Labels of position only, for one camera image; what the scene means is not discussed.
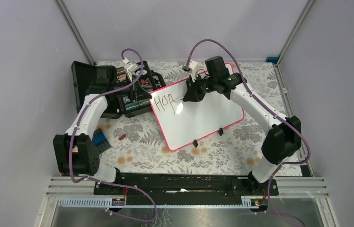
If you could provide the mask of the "pink framed whiteboard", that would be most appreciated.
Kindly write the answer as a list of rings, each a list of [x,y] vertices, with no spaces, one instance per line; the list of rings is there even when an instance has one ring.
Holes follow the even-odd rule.
[[[244,119],[244,110],[224,95],[211,92],[200,102],[174,102],[183,98],[186,80],[180,80],[150,92],[150,105],[169,150],[192,145],[194,140]]]

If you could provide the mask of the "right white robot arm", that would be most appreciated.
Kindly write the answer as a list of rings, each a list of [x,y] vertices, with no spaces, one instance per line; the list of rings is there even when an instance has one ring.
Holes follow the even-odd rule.
[[[238,104],[262,128],[265,140],[260,163],[249,173],[248,189],[259,195],[266,189],[266,181],[276,173],[278,166],[301,148],[301,122],[296,117],[287,117],[265,102],[250,87],[240,73],[231,73],[221,56],[205,61],[207,72],[199,75],[198,63],[189,61],[183,71],[190,73],[186,82],[184,102],[201,102],[205,95],[219,93]]]

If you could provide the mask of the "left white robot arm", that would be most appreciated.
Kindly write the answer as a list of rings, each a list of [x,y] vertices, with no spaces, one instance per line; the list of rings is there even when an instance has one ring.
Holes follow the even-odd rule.
[[[73,62],[73,81],[76,89],[79,114],[71,127],[53,139],[54,152],[59,172],[65,175],[81,175],[105,183],[111,194],[123,189],[123,182],[116,177],[116,168],[100,164],[99,151],[93,143],[93,134],[102,114],[107,109],[116,111],[119,107],[111,103],[115,96],[132,95],[137,101],[137,91],[146,98],[150,94],[139,85],[145,70],[145,63],[127,63],[123,68],[125,81],[119,81],[119,69],[114,66],[92,66]]]

